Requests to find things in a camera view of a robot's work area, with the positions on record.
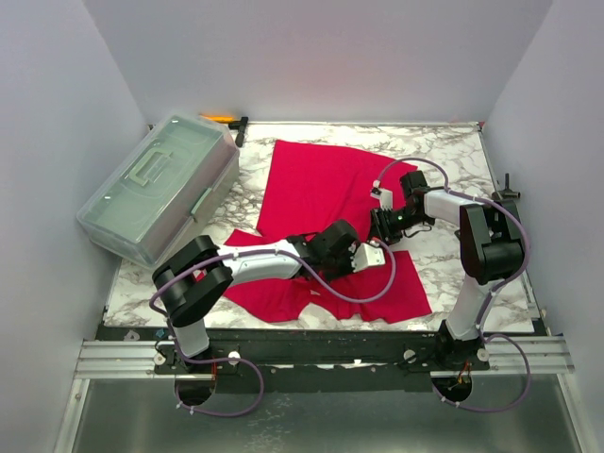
white wall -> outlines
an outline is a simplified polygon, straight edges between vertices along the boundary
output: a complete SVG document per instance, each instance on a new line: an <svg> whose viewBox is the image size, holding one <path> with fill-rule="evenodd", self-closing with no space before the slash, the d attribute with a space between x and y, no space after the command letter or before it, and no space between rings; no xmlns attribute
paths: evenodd
<svg viewBox="0 0 604 453"><path fill-rule="evenodd" d="M50 452L116 260L76 211L144 120L79 0L0 14L0 450Z"/></svg>
<svg viewBox="0 0 604 453"><path fill-rule="evenodd" d="M604 449L604 3L556 1L485 127L499 175L523 192L529 274L563 332Z"/></svg>
<svg viewBox="0 0 604 453"><path fill-rule="evenodd" d="M85 0L143 113L486 119L550 0Z"/></svg>

box lid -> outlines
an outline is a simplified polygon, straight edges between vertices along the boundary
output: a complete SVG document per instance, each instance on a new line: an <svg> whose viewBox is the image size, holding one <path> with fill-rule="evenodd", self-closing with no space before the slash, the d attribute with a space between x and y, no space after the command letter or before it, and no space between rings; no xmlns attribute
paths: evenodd
<svg viewBox="0 0 604 453"><path fill-rule="evenodd" d="M208 162L216 166L216 153L224 154L219 159L224 162L238 153L234 144L222 146L223 140L232 142L224 126L172 115L145 137L80 210L78 220L119 240L140 243L170 206L170 225L163 227L163 234L178 233L223 170L199 172L199 167Z"/></svg>

marble surface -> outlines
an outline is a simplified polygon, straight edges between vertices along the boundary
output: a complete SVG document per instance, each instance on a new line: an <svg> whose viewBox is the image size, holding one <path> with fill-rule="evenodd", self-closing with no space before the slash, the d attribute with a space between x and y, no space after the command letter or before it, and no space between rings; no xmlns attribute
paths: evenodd
<svg viewBox="0 0 604 453"><path fill-rule="evenodd" d="M240 180L219 208L204 233L217 243L233 228L255 232L264 189L268 180L275 140L337 144L376 152L394 159L422 157L441 164L453 189L479 195L494 187L479 135L474 126L341 126L252 125L241 150ZM440 174L421 166L428 184L441 185ZM460 247L455 228L437 221L430 233L401 242L407 249L428 296L433 313L396 324L363 322L358 317L339 321L328 311L309 304L299 319L267 324L238 305L222 298L206 316L207 327L315 328L350 330L434 330L452 310L463 278ZM104 322L107 326L161 327L164 321L148 308L154 292L151 273L126 260L114 279ZM532 332L527 295L520 280L502 290L486 322L490 331Z"/></svg>

screw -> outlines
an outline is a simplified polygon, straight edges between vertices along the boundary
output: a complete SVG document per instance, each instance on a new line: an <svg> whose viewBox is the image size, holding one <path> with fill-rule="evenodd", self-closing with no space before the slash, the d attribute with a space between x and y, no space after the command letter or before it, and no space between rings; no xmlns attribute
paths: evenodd
<svg viewBox="0 0 604 453"><path fill-rule="evenodd" d="M414 363L417 360L415 358L415 351L413 351L412 349L407 349L403 353L403 359L405 360L406 363Z"/></svg>
<svg viewBox="0 0 604 453"><path fill-rule="evenodd" d="M479 361L488 361L489 360L489 351L484 349L483 347L477 351L476 357L478 357Z"/></svg>

red fabric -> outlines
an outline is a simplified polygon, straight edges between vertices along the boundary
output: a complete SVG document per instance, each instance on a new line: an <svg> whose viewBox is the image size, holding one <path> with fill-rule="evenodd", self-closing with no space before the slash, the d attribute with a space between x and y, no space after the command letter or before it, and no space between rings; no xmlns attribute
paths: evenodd
<svg viewBox="0 0 604 453"><path fill-rule="evenodd" d="M228 245L273 243L293 234L321 231L338 219L348 221L362 240L370 227L369 210L379 206L369 193L379 172L392 160L340 146L277 141L268 186L255 236L234 231ZM415 167L401 163L383 178L392 188L394 205L404 204L399 178ZM352 304L329 293L316 280L261 280L226 291L225 296L269 323L297 319L310 303L329 310L337 319L358 313L364 321L383 318L396 323L430 314L426 293L408 252L395 252L396 278L391 290L369 304ZM377 294L390 275L390 266L338 278L330 286L350 297Z"/></svg>

